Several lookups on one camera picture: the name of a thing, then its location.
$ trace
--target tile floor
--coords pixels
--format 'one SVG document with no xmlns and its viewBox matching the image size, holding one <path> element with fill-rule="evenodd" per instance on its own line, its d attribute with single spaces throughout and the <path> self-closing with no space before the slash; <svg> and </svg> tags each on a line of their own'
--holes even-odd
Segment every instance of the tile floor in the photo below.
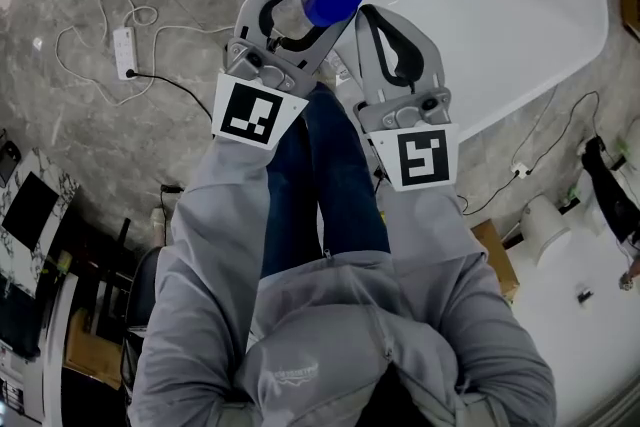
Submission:
<svg viewBox="0 0 640 427">
<path fill-rule="evenodd" d="M 161 25 L 216 29 L 232 25 L 243 0 L 133 0 L 158 9 L 159 20 L 136 31 L 140 68 L 151 67 L 151 43 Z M 129 10 L 125 0 L 103 0 L 109 32 Z M 573 103 L 597 90 L 597 128 L 611 143 L 640 114 L 640 43 L 620 25 L 618 0 L 610 0 L 611 28 L 602 54 L 558 86 L 555 99 L 518 159 L 531 163 L 557 137 Z M 140 12 L 141 21 L 148 13 Z M 208 120 L 190 98 L 161 83 L 121 107 L 108 106 L 95 87 L 60 68 L 54 45 L 58 33 L 76 25 L 92 48 L 73 31 L 60 44 L 61 57 L 77 73 L 108 85 L 122 99 L 146 82 L 117 81 L 110 37 L 104 41 L 96 0 L 0 0 L 0 125 L 23 148 L 41 147 L 82 185 L 79 207 L 87 219 L 117 233 L 132 219 L 130 244 L 144 246 L 148 215 L 158 203 L 160 183 L 185 183 L 210 141 Z M 158 39 L 157 70 L 189 87 L 205 103 L 214 94 L 222 48 L 229 33 L 203 35 L 165 31 Z M 461 148 L 458 191 L 470 211 L 481 206 L 511 176 L 511 155 L 535 122 L 548 95 L 530 103 L 466 141 Z M 525 181 L 514 182 L 469 223 L 493 217 L 506 231 L 533 196 L 562 197 L 579 165 L 575 148 L 591 134 L 593 99 L 577 110 L 566 137 Z"/>
</svg>

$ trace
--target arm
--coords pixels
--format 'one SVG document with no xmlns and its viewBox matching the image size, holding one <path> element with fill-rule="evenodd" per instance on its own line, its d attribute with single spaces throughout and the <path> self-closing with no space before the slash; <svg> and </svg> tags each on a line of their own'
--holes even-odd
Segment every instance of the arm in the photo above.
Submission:
<svg viewBox="0 0 640 427">
<path fill-rule="evenodd" d="M 501 405 L 513 426 L 554 425 L 551 370 L 502 298 L 453 188 L 390 191 L 384 199 L 394 258 L 429 258 L 433 265 L 429 290 L 423 292 L 426 310 L 417 314 L 449 342 L 470 391 Z M 414 286 L 424 288 L 424 283 Z"/>
<path fill-rule="evenodd" d="M 217 138 L 176 206 L 160 253 L 129 416 L 134 426 L 219 425 L 246 349 L 273 152 Z"/>
</svg>

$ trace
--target power strip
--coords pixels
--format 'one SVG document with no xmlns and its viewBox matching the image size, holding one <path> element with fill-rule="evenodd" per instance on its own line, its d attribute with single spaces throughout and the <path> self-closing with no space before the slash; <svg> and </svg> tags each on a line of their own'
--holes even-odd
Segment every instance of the power strip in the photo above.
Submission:
<svg viewBox="0 0 640 427">
<path fill-rule="evenodd" d="M 113 31 L 113 48 L 116 53 L 116 68 L 120 80 L 133 80 L 127 77 L 127 70 L 138 71 L 136 40 L 133 27 L 121 27 Z"/>
</svg>

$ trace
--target leg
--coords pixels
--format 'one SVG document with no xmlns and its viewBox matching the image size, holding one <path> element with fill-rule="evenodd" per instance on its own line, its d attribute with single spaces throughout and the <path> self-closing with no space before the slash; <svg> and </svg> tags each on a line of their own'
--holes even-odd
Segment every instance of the leg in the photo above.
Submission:
<svg viewBox="0 0 640 427">
<path fill-rule="evenodd" d="M 303 116 L 311 141 L 313 175 L 324 218 L 325 249 L 389 252 L 367 162 L 355 127 L 324 84 L 307 98 Z"/>
<path fill-rule="evenodd" d="M 262 277 L 322 257 L 309 137 L 302 118 L 280 140 L 267 173 L 271 206 Z"/>
</svg>

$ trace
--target black cable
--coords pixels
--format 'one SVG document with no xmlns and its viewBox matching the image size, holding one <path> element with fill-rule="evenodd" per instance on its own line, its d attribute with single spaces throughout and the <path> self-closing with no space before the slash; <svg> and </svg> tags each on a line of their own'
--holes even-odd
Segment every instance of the black cable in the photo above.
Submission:
<svg viewBox="0 0 640 427">
<path fill-rule="evenodd" d="M 159 80 L 164 80 L 165 82 L 168 82 L 172 86 L 175 86 L 178 89 L 181 89 L 182 91 L 187 93 L 189 96 L 191 96 L 191 98 L 193 98 L 196 101 L 196 103 L 200 106 L 200 108 L 209 117 L 209 120 L 211 120 L 211 122 L 213 123 L 213 118 L 211 117 L 211 113 L 207 110 L 207 108 L 203 105 L 203 103 L 200 100 L 198 100 L 198 97 L 196 95 L 194 95 L 191 91 L 189 91 L 186 87 L 183 87 L 180 84 L 177 84 L 173 80 L 169 80 L 169 79 L 167 79 L 165 77 L 161 77 L 160 75 L 147 75 L 146 73 L 137 73 L 137 72 L 135 72 L 133 70 L 127 70 L 127 77 L 129 77 L 129 78 L 132 78 L 132 77 L 147 77 L 149 79 L 159 79 Z"/>
<path fill-rule="evenodd" d="M 549 153 L 551 153 L 551 150 L 553 150 L 558 145 L 558 143 L 562 140 L 564 135 L 567 133 L 567 130 L 569 130 L 569 126 L 571 125 L 571 121 L 573 120 L 573 113 L 575 112 L 576 108 L 578 107 L 578 105 L 580 105 L 582 100 L 584 100 L 586 97 L 591 96 L 591 95 L 595 95 L 596 96 L 596 108 L 593 110 L 593 116 L 591 118 L 591 121 L 593 123 L 593 133 L 596 136 L 598 136 L 598 131 L 596 129 L 596 115 L 598 114 L 598 108 L 600 107 L 600 95 L 598 94 L 597 91 L 590 91 L 590 92 L 585 93 L 584 95 L 582 95 L 582 97 L 580 97 L 580 99 L 576 103 L 573 104 L 573 107 L 571 108 L 571 112 L 569 112 L 569 121 L 567 121 L 567 124 L 564 126 L 564 129 L 562 130 L 562 133 L 560 134 L 560 137 L 558 137 L 558 139 L 556 139 L 556 141 L 549 147 L 549 149 L 547 149 L 547 151 L 545 151 L 542 155 L 540 155 L 536 159 L 536 161 L 533 163 L 533 166 L 531 166 L 531 169 L 529 169 L 527 171 L 527 175 L 530 175 L 533 172 L 533 170 L 537 167 L 537 165 L 540 163 L 540 161 L 544 157 L 549 155 Z"/>
<path fill-rule="evenodd" d="M 164 218 L 164 245 L 167 245 L 167 209 L 164 206 L 164 198 L 162 195 L 167 194 L 180 194 L 184 192 L 184 189 L 179 185 L 160 185 L 160 206 L 162 207 L 162 217 Z"/>
<path fill-rule="evenodd" d="M 589 91 L 588 93 L 585 93 L 584 95 L 582 95 L 580 97 L 580 99 L 576 103 L 573 104 L 573 107 L 571 107 L 571 111 L 569 112 L 569 120 L 567 121 L 567 124 L 564 126 L 564 129 L 562 130 L 562 133 L 560 134 L 560 137 L 558 137 L 558 139 L 556 139 L 556 141 L 542 155 L 540 155 L 536 159 L 536 161 L 534 162 L 533 166 L 531 166 L 531 169 L 529 169 L 527 171 L 527 176 L 529 176 L 533 172 L 533 170 L 537 167 L 537 165 L 540 163 L 540 161 L 544 157 L 546 157 L 551 152 L 551 150 L 553 150 L 553 148 L 555 148 L 558 145 L 558 143 L 562 140 L 562 138 L 567 133 L 567 130 L 569 129 L 569 126 L 571 125 L 571 121 L 573 120 L 573 113 L 575 112 L 576 108 L 578 107 L 578 105 L 580 105 L 582 100 L 584 100 L 585 98 L 587 98 L 588 96 L 591 96 L 591 95 L 595 95 L 595 97 L 596 97 L 596 108 L 593 110 L 593 116 L 591 117 L 591 123 L 593 125 L 594 134 L 597 137 L 600 137 L 598 135 L 598 130 L 596 129 L 596 116 L 598 114 L 598 109 L 600 108 L 600 94 L 597 91 Z M 516 174 L 511 178 L 511 180 L 509 180 L 505 185 L 503 185 L 496 192 L 494 192 L 493 195 L 489 198 L 489 200 L 484 205 L 482 205 L 477 210 L 474 210 L 473 212 L 465 213 L 467 211 L 467 208 L 469 207 L 469 201 L 464 196 L 458 196 L 459 198 L 461 198 L 461 199 L 463 199 L 463 200 L 465 200 L 467 202 L 467 206 L 462 211 L 462 214 L 465 215 L 465 216 L 469 216 L 469 215 L 477 214 L 481 210 L 484 210 L 489 205 L 489 203 L 491 203 L 500 192 L 502 192 L 507 187 L 509 187 L 509 185 L 511 185 L 511 183 L 518 177 L 519 174 L 520 174 L 519 172 L 516 172 Z"/>
<path fill-rule="evenodd" d="M 627 175 L 624 174 L 624 171 L 622 169 L 619 169 L 618 171 L 620 171 L 620 174 L 622 175 L 622 179 L 624 180 L 624 183 L 627 184 L 627 187 L 629 188 L 629 192 L 631 192 L 631 195 L 633 196 L 633 199 L 636 200 L 636 206 L 640 206 L 640 200 L 638 199 L 638 196 L 636 195 L 635 191 L 633 190 L 633 187 L 631 187 L 631 184 L 629 183 L 629 179 L 627 178 Z"/>
<path fill-rule="evenodd" d="M 511 180 L 509 180 L 505 185 L 503 185 L 503 186 L 502 186 L 502 187 L 500 187 L 496 192 L 494 192 L 494 193 L 493 193 L 493 196 L 491 196 L 491 197 L 487 200 L 487 202 L 486 202 L 484 205 L 482 205 L 480 208 L 478 208 L 477 210 L 474 210 L 473 212 L 469 212 L 468 214 L 466 214 L 466 213 L 465 213 L 465 211 L 463 210 L 463 211 L 462 211 L 462 215 L 468 216 L 468 215 L 477 214 L 477 213 L 478 213 L 478 212 L 480 212 L 481 210 L 484 210 L 485 208 L 487 208 L 487 206 L 489 205 L 489 203 L 491 203 L 491 202 L 495 199 L 495 197 L 496 197 L 500 192 L 502 192 L 502 191 L 503 191 L 503 190 L 505 190 L 507 187 L 509 187 L 509 185 L 511 185 L 511 182 L 513 182 L 516 178 L 518 178 L 518 175 L 519 175 L 519 174 L 520 174 L 520 173 L 516 172 L 516 174 L 514 174 L 514 175 L 513 175 L 513 177 L 511 178 Z"/>
<path fill-rule="evenodd" d="M 162 194 L 164 193 L 164 190 L 162 189 L 162 187 L 160 187 L 160 205 L 162 206 L 162 217 L 164 218 L 164 230 L 163 231 L 163 235 L 164 235 L 164 245 L 167 245 L 167 211 L 164 208 L 164 201 L 162 199 Z"/>
<path fill-rule="evenodd" d="M 613 168 L 613 167 L 615 167 L 615 165 L 616 165 L 616 163 L 617 163 L 617 162 L 616 162 L 616 159 L 614 159 L 614 158 L 611 156 L 611 154 L 607 151 L 607 149 L 606 149 L 606 148 L 604 148 L 604 143 L 602 143 L 602 147 L 603 147 L 603 149 L 604 149 L 604 152 L 607 154 L 607 157 L 609 157 L 609 160 L 611 161 L 611 167 L 609 168 L 609 170 L 610 170 L 610 171 L 613 171 L 613 169 L 612 169 L 612 168 Z"/>
<path fill-rule="evenodd" d="M 457 196 L 465 202 L 464 208 L 462 209 L 462 213 L 464 214 L 467 211 L 467 208 L 469 208 L 469 200 L 464 196 L 460 196 L 460 194 L 458 194 Z"/>
<path fill-rule="evenodd" d="M 376 184 L 376 188 L 373 191 L 373 194 L 378 194 L 378 189 L 380 188 L 380 184 L 382 183 L 382 180 L 384 180 L 384 176 L 381 176 L 380 178 L 378 178 L 378 183 Z"/>
</svg>

